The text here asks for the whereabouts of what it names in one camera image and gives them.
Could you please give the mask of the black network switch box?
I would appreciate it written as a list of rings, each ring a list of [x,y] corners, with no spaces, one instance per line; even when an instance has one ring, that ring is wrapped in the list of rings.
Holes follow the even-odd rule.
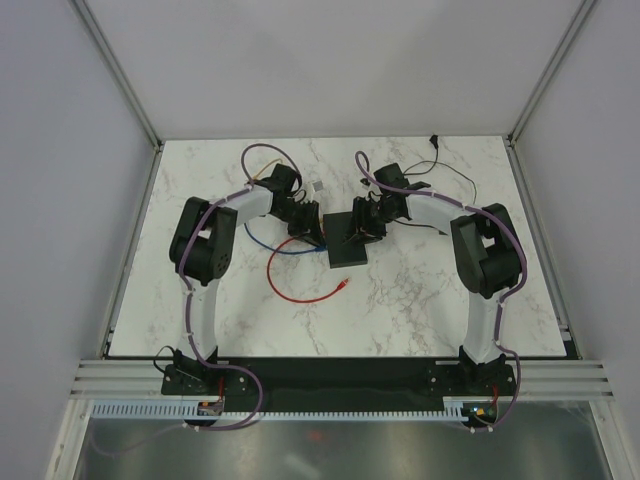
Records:
[[[323,216],[323,227],[331,269],[366,265],[368,257],[363,244],[348,241],[351,222],[350,212],[338,212]]]

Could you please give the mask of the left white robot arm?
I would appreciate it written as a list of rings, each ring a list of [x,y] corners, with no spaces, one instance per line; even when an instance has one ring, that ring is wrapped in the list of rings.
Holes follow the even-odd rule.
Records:
[[[164,369],[164,395],[208,395],[224,377],[217,360],[215,312],[219,284],[230,267],[236,230],[271,215],[289,235],[315,248],[325,246],[316,201],[298,202],[286,188],[247,185],[227,197],[189,198],[174,232],[169,259],[183,283],[184,329]]]

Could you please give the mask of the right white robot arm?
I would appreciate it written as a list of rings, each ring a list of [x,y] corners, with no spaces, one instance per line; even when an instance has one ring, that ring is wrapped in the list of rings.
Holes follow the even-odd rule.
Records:
[[[392,191],[353,200],[347,244],[382,240],[386,225],[416,219],[452,241],[456,271],[469,293],[465,339],[459,348],[458,385],[480,394],[508,375],[506,349],[499,344],[506,298],[522,288],[527,260],[507,208],[466,205],[429,190],[412,194]]]

